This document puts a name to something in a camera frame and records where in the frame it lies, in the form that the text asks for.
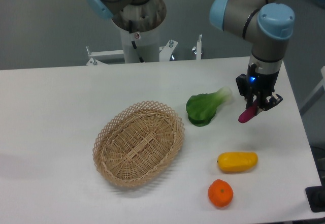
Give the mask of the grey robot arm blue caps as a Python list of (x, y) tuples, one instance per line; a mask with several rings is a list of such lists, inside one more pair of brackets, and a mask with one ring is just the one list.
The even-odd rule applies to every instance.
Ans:
[[(169, 60), (171, 52), (160, 50), (158, 27), (166, 17), (163, 0), (86, 0), (102, 19), (120, 30), (126, 63)], [(247, 73), (236, 83), (246, 101), (246, 115), (256, 116), (277, 106), (282, 97), (274, 92), (295, 14), (277, 0), (215, 0), (210, 23), (252, 44)]]

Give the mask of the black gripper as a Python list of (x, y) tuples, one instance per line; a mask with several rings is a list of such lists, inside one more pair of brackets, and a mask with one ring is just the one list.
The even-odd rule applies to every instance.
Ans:
[(279, 71), (272, 74), (258, 73), (257, 65), (252, 64), (248, 65), (246, 74), (236, 78), (239, 94), (246, 100), (246, 109), (253, 105), (255, 95), (257, 95), (255, 115), (268, 111), (283, 101), (282, 96), (273, 93), (278, 74)]

